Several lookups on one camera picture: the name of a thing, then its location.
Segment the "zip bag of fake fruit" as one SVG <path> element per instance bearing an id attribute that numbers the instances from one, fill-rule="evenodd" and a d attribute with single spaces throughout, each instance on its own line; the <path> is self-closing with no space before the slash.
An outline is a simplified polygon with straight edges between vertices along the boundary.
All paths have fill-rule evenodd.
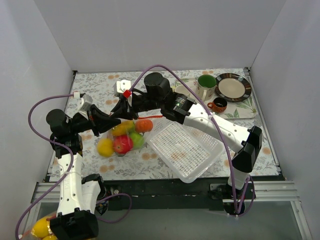
<path id="1" fill-rule="evenodd" d="M 154 128 L 155 119 L 161 115 L 139 117 L 137 120 L 124 120 L 119 125 L 102 134 L 96 145 L 97 153 L 105 158 L 114 155 L 122 157 L 134 150 L 141 149 L 145 143 L 145 134 Z"/>

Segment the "white plastic basket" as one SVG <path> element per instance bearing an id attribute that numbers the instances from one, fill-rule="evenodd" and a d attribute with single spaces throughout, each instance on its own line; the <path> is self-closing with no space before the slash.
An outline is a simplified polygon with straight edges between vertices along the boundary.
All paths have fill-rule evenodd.
<path id="1" fill-rule="evenodd" d="M 193 127 L 165 118 L 152 122 L 146 142 L 184 183 L 199 178 L 225 151 L 221 141 Z"/>

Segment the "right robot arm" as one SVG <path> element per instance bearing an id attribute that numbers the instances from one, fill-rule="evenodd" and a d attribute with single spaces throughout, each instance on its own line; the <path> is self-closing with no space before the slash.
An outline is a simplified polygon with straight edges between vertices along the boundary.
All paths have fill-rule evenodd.
<path id="1" fill-rule="evenodd" d="M 113 118 L 136 120 L 139 113 L 160 110 L 168 120 L 200 130 L 228 146 L 235 155 L 231 160 L 227 195 L 237 199 L 252 172 L 262 147 L 262 130 L 245 128 L 211 113 L 204 104 L 185 94 L 174 92 L 162 74 L 153 72 L 144 78 L 146 91 L 132 87 L 129 80 L 118 80 L 113 88 L 118 103 L 111 110 Z"/>

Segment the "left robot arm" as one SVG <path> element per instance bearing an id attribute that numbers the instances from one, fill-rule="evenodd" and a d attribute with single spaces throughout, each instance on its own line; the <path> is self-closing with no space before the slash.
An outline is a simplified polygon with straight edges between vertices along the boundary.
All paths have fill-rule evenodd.
<path id="1" fill-rule="evenodd" d="M 73 117 L 60 109 L 51 110 L 46 122 L 62 178 L 59 205 L 56 217 L 49 221 L 50 230 L 59 240 L 96 238 L 99 234 L 96 201 L 103 199 L 107 191 L 98 173 L 81 176 L 83 141 L 80 134 L 91 130 L 98 137 L 119 125 L 121 120 L 111 118 L 92 104 Z"/>

